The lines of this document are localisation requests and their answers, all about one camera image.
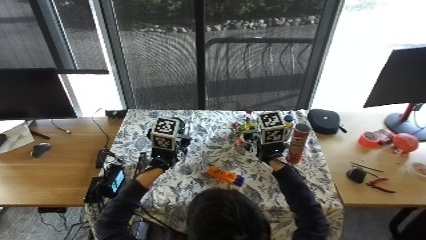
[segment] hand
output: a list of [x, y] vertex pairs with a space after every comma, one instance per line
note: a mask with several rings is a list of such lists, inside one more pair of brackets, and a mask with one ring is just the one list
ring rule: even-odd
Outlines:
[[273, 159], [277, 159], [284, 156], [284, 150], [287, 145], [284, 143], [273, 143], [261, 145], [257, 141], [257, 154], [259, 159], [269, 165], [269, 162]]
[[141, 173], [137, 176], [136, 180], [148, 189], [163, 173], [163, 169], [153, 168], [151, 171]]
[[284, 167], [285, 167], [285, 157], [279, 157], [277, 158], [277, 160], [280, 161], [275, 161], [275, 160], [272, 160], [272, 161], [269, 161], [269, 166], [271, 166], [271, 168], [277, 172], [277, 171], [280, 171]]
[[151, 157], [152, 160], [149, 165], [152, 167], [161, 168], [164, 171], [172, 168], [179, 161], [175, 151], [161, 150], [157, 148], [152, 149]]
[[153, 168], [160, 168], [165, 172], [171, 167], [175, 166], [176, 162], [177, 158], [165, 158], [163, 156], [157, 156], [151, 160], [149, 166]]

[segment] floral tablecloth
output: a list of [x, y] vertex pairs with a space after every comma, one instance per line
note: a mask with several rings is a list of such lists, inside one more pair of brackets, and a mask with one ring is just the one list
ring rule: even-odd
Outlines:
[[[307, 111], [292, 112], [296, 123], [307, 123]], [[112, 151], [135, 165], [140, 152], [151, 154], [147, 131], [159, 117], [179, 117], [189, 128], [192, 144], [187, 158], [160, 176], [141, 203], [148, 212], [176, 230], [185, 232], [187, 207], [195, 196], [209, 188], [239, 189], [261, 207], [271, 222], [273, 239], [291, 239], [296, 229], [293, 214], [280, 192], [272, 170], [260, 163], [255, 153], [235, 146], [236, 137], [231, 124], [243, 120], [244, 111], [156, 111], [129, 110], [124, 119]], [[207, 175], [211, 165], [223, 167], [245, 177], [243, 187], [231, 186]], [[340, 239], [344, 221], [344, 206], [332, 181], [317, 136], [312, 131], [301, 163], [296, 166], [307, 177], [307, 184], [321, 203], [332, 234]]]

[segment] paper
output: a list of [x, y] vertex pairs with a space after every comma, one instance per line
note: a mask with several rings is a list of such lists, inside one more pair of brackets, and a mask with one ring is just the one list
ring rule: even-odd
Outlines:
[[26, 121], [24, 120], [4, 120], [0, 121], [0, 133], [11, 130], [16, 126], [22, 125]]
[[8, 140], [0, 146], [0, 153], [6, 153], [35, 141], [27, 124], [12, 128], [4, 134], [8, 136]]

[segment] person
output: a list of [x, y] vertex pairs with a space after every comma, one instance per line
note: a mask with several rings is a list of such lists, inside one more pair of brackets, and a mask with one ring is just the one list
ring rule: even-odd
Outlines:
[[[328, 239], [330, 225], [301, 175], [292, 165], [284, 163], [283, 155], [263, 157], [273, 169], [280, 190], [291, 211], [295, 213], [297, 229], [293, 240]], [[96, 222], [100, 240], [136, 239], [129, 230], [129, 220], [140, 208], [140, 200], [157, 177], [171, 164], [153, 159], [144, 171], [111, 201]], [[256, 203], [237, 190], [212, 188], [195, 197], [188, 207], [188, 240], [267, 240], [272, 230]]]

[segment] black sleeve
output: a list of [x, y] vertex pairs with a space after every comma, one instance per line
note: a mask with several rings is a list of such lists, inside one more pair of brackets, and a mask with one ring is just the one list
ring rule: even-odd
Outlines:
[[273, 176], [279, 181], [280, 190], [285, 196], [291, 211], [296, 215], [297, 230], [293, 234], [293, 240], [328, 239], [330, 234], [328, 219], [313, 192], [293, 166], [287, 165], [280, 171], [273, 172]]
[[129, 230], [129, 221], [135, 210], [141, 206], [141, 198], [148, 189], [132, 180], [120, 191], [119, 196], [108, 203], [96, 222], [96, 235], [99, 240], [136, 239]]

